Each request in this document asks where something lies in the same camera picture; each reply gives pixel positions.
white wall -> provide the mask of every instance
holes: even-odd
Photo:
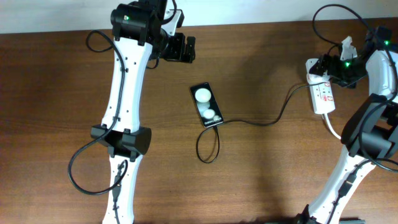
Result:
[[[111,11],[126,0],[0,0],[0,33],[110,29]],[[177,0],[184,26],[309,21],[325,4],[344,4],[365,18],[397,17],[397,0]],[[349,19],[325,9],[319,19]]]

white power strip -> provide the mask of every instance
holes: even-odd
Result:
[[[335,99],[331,92],[331,84],[329,75],[324,76],[310,74],[310,68],[318,61],[313,58],[307,60],[305,67],[307,68],[307,81],[310,85],[324,82],[319,85],[310,86],[313,110],[316,114],[327,114],[336,109]]]

phone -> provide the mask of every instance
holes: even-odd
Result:
[[[199,117],[205,128],[224,122],[223,115],[218,108],[216,98],[209,83],[206,82],[192,86],[190,90]]]

wooden table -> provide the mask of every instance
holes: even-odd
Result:
[[[398,19],[371,20],[398,29]],[[318,23],[329,39],[351,35],[361,48],[358,21]],[[305,83],[305,61],[330,45],[310,22],[184,27],[197,38],[193,64],[161,61],[146,71],[141,125],[152,142],[139,168],[136,223],[246,223],[293,217],[321,191],[341,143],[312,110],[308,90],[298,92],[275,126],[220,127],[221,152],[212,165],[195,155],[203,130],[188,87],[210,82],[226,119],[272,121],[287,91]],[[83,195],[70,183],[67,164],[90,141],[108,102],[113,52],[85,47],[88,31],[0,35],[0,223],[100,223],[107,195]],[[97,48],[107,44],[93,39]],[[333,86],[331,122],[340,133],[368,95]],[[214,135],[203,138],[209,153]],[[84,188],[109,184],[106,148],[96,145],[75,162]],[[355,192],[342,217],[396,223],[398,178],[376,169]]]

brown wooden surface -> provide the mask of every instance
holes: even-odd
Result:
[[[398,19],[372,20],[398,30]],[[332,40],[352,35],[361,48],[358,21],[320,22]],[[146,71],[141,125],[152,128],[134,197],[137,223],[239,223],[293,217],[321,191],[341,144],[313,113],[309,90],[288,104],[269,128],[220,128],[221,153],[212,165],[195,155],[203,130],[188,87],[210,82],[226,119],[273,120],[287,91],[305,81],[305,61],[329,44],[310,22],[186,27],[197,38],[193,64],[161,61]],[[85,47],[88,31],[0,35],[0,223],[100,223],[107,195],[79,193],[69,182],[72,154],[90,141],[108,102],[113,53]],[[100,38],[93,45],[105,47]],[[338,133],[368,94],[333,86]],[[213,134],[203,138],[213,145]],[[82,186],[109,184],[106,149],[97,145],[75,162]],[[376,169],[360,185],[343,217],[368,223],[398,220],[398,178]]]

